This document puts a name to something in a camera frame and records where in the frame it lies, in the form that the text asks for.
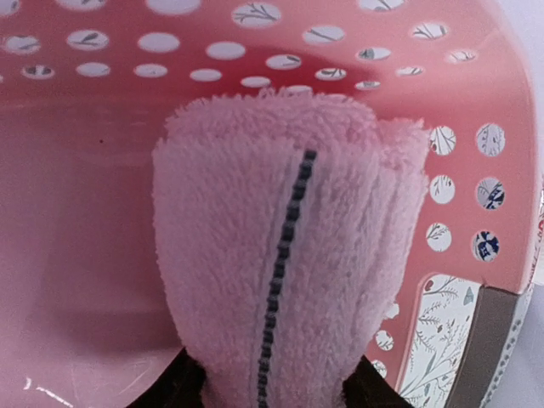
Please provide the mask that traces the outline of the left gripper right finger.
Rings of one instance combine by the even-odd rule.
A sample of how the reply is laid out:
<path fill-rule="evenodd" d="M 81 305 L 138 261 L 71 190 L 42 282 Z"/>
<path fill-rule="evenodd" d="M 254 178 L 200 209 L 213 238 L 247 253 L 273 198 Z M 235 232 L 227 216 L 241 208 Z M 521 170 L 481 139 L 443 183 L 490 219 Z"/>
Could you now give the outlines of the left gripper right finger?
<path fill-rule="evenodd" d="M 363 355 L 354 372 L 343 382 L 347 408 L 412 408 Z"/>

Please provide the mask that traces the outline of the pink terry towel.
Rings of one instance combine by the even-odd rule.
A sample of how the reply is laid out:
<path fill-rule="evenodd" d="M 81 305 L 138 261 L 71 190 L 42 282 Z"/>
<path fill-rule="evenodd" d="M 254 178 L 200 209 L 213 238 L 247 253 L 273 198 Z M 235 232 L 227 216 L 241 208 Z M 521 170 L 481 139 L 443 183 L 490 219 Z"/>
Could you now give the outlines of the pink terry towel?
<path fill-rule="evenodd" d="M 167 305 L 203 407 L 346 407 L 400 290 L 428 131 L 340 94 L 199 99 L 152 153 Z"/>

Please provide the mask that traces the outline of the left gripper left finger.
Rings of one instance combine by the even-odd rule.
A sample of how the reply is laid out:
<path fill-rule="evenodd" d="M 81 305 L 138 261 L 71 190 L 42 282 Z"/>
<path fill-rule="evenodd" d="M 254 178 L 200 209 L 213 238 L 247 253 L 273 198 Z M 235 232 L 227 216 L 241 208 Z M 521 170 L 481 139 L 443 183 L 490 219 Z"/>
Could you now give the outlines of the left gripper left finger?
<path fill-rule="evenodd" d="M 165 371 L 127 408 L 202 408 L 204 368 L 183 348 Z"/>

